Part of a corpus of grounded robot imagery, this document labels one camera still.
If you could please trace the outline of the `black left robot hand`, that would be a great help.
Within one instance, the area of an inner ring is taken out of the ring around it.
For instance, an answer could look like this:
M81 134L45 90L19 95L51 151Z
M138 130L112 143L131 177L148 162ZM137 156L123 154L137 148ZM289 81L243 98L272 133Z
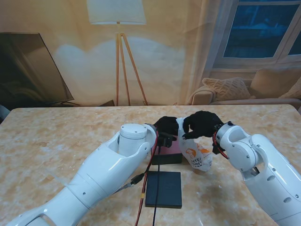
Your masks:
M163 116L154 124L154 126L161 133L177 136L179 125L176 119L176 117Z

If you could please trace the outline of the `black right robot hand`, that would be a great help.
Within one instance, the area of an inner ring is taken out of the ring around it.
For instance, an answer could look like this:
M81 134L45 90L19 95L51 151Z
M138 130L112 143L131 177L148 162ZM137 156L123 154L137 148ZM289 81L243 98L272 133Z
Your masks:
M220 118L212 112L198 111L183 121L184 139L197 139L199 137L212 137L216 125L223 125Z

